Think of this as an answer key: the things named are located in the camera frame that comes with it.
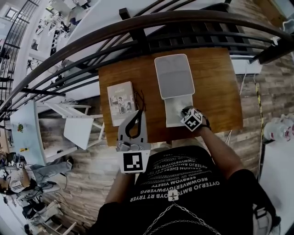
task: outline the black shoe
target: black shoe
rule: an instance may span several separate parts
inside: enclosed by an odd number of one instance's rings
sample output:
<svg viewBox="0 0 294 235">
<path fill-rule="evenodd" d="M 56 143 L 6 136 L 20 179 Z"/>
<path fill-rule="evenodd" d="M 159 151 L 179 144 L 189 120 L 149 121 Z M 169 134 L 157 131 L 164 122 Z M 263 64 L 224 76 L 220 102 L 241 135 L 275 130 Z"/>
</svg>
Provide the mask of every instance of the black shoe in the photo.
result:
<svg viewBox="0 0 294 235">
<path fill-rule="evenodd" d="M 72 168 L 74 167 L 74 159 L 72 157 L 68 157 L 68 162 L 72 164 Z"/>
</svg>

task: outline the desk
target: desk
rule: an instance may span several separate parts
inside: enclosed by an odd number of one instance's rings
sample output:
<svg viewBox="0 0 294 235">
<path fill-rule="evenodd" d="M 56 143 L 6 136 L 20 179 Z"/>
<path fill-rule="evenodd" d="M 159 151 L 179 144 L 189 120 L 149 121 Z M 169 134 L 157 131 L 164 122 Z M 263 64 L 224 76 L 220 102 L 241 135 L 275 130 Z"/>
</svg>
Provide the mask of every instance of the desk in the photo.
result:
<svg viewBox="0 0 294 235">
<path fill-rule="evenodd" d="M 134 91 L 142 90 L 146 103 L 148 142 L 195 137 L 186 127 L 166 127 L 164 101 L 160 97 L 154 59 L 186 54 L 194 81 L 193 103 L 209 119 L 214 133 L 243 128 L 236 75 L 229 52 L 224 48 L 173 50 L 141 56 L 99 69 L 101 107 L 109 146 L 117 140 L 118 127 L 112 126 L 107 87 L 131 81 Z"/>
<path fill-rule="evenodd" d="M 38 164 L 45 166 L 47 162 L 54 161 L 69 152 L 77 150 L 73 147 L 51 157 L 46 157 L 41 138 L 37 105 L 34 101 L 28 102 L 10 116 L 11 131 L 14 143 L 14 151 L 23 155 L 27 164 Z M 18 124 L 23 125 L 23 132 L 18 132 Z"/>
</svg>

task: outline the wooden table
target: wooden table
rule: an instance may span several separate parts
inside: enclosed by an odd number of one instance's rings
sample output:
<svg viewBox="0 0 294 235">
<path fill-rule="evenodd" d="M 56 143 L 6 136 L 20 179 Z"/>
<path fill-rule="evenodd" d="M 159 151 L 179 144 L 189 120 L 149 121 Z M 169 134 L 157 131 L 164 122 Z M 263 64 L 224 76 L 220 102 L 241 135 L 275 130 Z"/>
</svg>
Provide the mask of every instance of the wooden table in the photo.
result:
<svg viewBox="0 0 294 235">
<path fill-rule="evenodd" d="M 243 127 L 237 80 L 228 50 L 173 50 L 121 61 L 99 69 L 101 107 L 109 146 L 116 145 L 118 127 L 112 126 L 107 87 L 127 81 L 132 82 L 134 91 L 143 91 L 149 143 L 196 136 L 186 127 L 166 127 L 164 101 L 160 96 L 155 71 L 156 57 L 181 53 L 188 57 L 194 80 L 193 104 L 208 117 L 212 131 L 218 133 Z"/>
</svg>

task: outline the white table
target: white table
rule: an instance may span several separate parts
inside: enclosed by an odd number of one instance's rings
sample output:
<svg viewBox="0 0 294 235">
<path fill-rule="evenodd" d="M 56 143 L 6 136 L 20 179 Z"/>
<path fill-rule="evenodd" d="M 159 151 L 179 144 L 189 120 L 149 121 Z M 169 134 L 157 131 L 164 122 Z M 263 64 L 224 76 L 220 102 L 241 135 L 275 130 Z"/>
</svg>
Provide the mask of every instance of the white table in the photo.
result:
<svg viewBox="0 0 294 235">
<path fill-rule="evenodd" d="M 16 153 L 23 155 L 27 164 L 46 165 L 68 153 L 77 150 L 77 147 L 70 148 L 51 157 L 46 157 L 41 138 L 37 106 L 34 101 L 22 106 L 10 116 L 12 137 Z M 23 132 L 18 132 L 19 124 L 23 125 Z M 28 148 L 28 151 L 20 152 L 21 148 Z"/>
</svg>

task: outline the chain necklace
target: chain necklace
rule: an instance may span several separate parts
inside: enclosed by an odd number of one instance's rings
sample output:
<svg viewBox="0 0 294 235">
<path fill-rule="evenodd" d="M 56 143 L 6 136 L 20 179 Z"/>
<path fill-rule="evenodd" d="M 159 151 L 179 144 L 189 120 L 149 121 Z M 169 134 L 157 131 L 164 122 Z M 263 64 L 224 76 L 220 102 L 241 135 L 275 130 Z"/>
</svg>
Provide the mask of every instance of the chain necklace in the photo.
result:
<svg viewBox="0 0 294 235">
<path fill-rule="evenodd" d="M 150 229 L 153 227 L 153 225 L 155 225 L 157 223 L 157 221 L 163 217 L 163 215 L 168 211 L 170 210 L 173 206 L 176 206 L 178 208 L 180 208 L 181 210 L 185 211 L 185 212 L 188 212 L 190 215 L 192 215 L 194 218 L 196 218 L 199 222 L 196 222 L 196 221 L 192 221 L 192 220 L 175 220 L 175 221 L 172 221 L 172 222 L 169 222 L 169 223 L 166 223 L 166 224 L 163 224 L 161 225 L 160 227 L 156 228 L 155 230 L 151 231 L 149 235 L 155 233 L 157 230 L 165 227 L 165 226 L 168 226 L 170 224 L 175 224 L 175 223 L 193 223 L 193 224 L 199 224 L 201 226 L 204 226 L 206 228 L 208 228 L 210 231 L 214 232 L 216 235 L 221 235 L 216 229 L 212 228 L 211 226 L 209 226 L 208 224 L 206 224 L 204 222 L 203 219 L 201 218 L 198 218 L 197 215 L 195 215 L 194 213 L 190 212 L 189 210 L 187 210 L 186 208 L 184 207 L 181 207 L 180 205 L 176 204 L 174 201 L 173 201 L 173 204 L 171 204 L 169 207 L 166 208 L 166 210 L 164 212 L 162 212 L 154 221 L 153 223 L 148 227 L 148 229 L 146 230 L 146 232 L 143 234 L 143 235 L 146 235 Z"/>
</svg>

